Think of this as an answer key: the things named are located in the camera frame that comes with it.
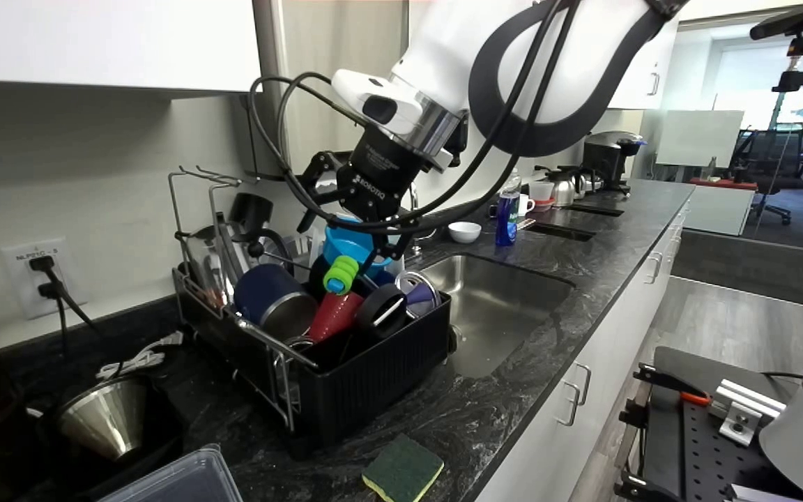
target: countertop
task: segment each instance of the countertop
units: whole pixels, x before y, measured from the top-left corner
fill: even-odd
[[[521,232],[514,247],[496,251],[491,224],[475,244],[453,244],[445,237],[424,242],[422,261],[408,268],[463,251],[553,274],[578,286],[488,378],[457,377],[445,363],[422,388],[329,452],[294,458],[277,412],[235,381],[216,352],[191,346],[163,370],[163,385],[191,426],[185,445],[221,442],[249,502],[373,498],[360,473],[404,431],[446,463],[426,498],[475,498],[690,194],[693,186],[684,183],[634,182],[630,200],[588,200],[619,205],[619,217],[573,210],[541,217],[594,228],[588,242]]]

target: dish rack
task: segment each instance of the dish rack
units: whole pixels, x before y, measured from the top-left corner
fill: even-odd
[[[348,328],[319,346],[287,346],[235,306],[210,303],[185,268],[174,270],[174,282],[181,321],[280,412],[291,434],[314,445],[340,442],[457,349],[445,292],[438,310],[392,334]]]

